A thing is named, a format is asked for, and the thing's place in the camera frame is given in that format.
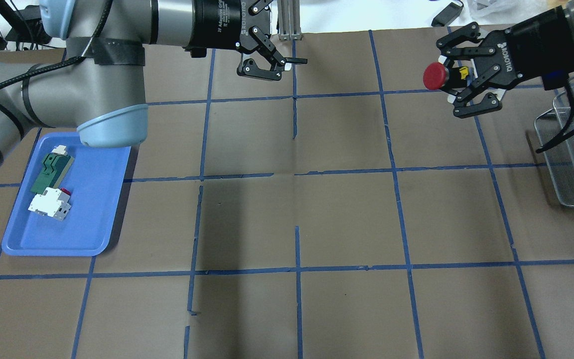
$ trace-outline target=red button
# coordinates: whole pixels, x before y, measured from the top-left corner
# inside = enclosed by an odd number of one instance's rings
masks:
[[[424,86],[430,90],[437,90],[446,84],[446,67],[440,63],[430,64],[424,70]]]

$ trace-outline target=white electrical component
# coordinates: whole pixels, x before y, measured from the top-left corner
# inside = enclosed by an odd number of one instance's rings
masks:
[[[66,149],[67,149],[66,146],[58,145],[54,149],[52,149],[52,153],[56,153],[62,156],[68,156],[68,152],[66,151]]]
[[[70,194],[58,188],[46,188],[41,194],[34,195],[28,210],[42,216],[49,216],[57,220],[66,218],[70,211]]]

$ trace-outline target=blue tray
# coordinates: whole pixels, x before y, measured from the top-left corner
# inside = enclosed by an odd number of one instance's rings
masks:
[[[60,222],[28,210],[43,157],[66,145],[75,158],[59,188],[71,191],[72,209]],[[110,241],[130,148],[91,148],[76,132],[48,134],[32,153],[1,243],[9,255],[92,256]]]

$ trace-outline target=yellow label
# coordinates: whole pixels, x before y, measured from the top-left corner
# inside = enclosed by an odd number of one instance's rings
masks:
[[[461,68],[459,68],[459,70],[461,79],[465,80],[469,75],[469,68],[467,68],[466,66],[462,66]]]

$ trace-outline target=white component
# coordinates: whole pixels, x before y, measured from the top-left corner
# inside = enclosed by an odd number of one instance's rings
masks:
[[[70,200],[70,195],[64,191],[48,187],[43,191],[43,194],[34,195],[28,210],[42,216],[47,215],[57,220],[63,220],[71,208],[68,200]]]
[[[483,28],[479,28],[478,30],[480,32],[480,36],[478,36],[478,39],[485,39],[488,36],[488,33],[490,32],[489,30]]]
[[[52,153],[56,153],[57,155],[68,156],[68,152],[66,152],[66,146],[58,145],[52,150]]]
[[[492,89],[489,92],[494,93],[497,96],[497,100],[500,101],[504,98],[504,94],[506,94],[505,89]]]
[[[471,59],[471,67],[473,68],[473,76],[478,78],[478,68],[475,66],[475,59]]]

